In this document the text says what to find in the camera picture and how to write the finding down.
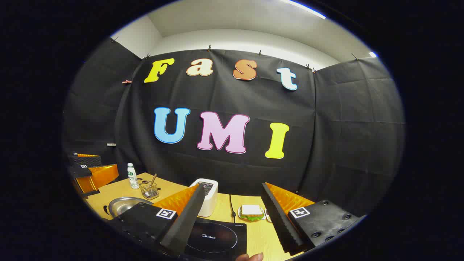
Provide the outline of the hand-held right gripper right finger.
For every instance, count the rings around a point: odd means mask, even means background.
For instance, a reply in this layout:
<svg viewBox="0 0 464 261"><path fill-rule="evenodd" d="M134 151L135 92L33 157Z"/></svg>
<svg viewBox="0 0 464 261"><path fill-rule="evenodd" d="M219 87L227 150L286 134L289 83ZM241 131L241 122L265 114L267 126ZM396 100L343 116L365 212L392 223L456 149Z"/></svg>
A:
<svg viewBox="0 0 464 261"><path fill-rule="evenodd" d="M268 182L262 183L261 199L283 250L292 256L339 238L366 217L329 200L312 202Z"/></svg>

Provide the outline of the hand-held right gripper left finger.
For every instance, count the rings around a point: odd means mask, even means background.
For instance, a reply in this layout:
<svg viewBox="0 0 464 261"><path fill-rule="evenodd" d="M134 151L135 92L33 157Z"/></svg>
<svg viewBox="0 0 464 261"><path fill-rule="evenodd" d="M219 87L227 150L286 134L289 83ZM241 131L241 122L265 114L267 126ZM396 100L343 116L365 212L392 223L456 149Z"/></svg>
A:
<svg viewBox="0 0 464 261"><path fill-rule="evenodd" d="M138 203L109 220L108 225L151 252L179 257L203 202L203 186L194 185L156 204Z"/></svg>

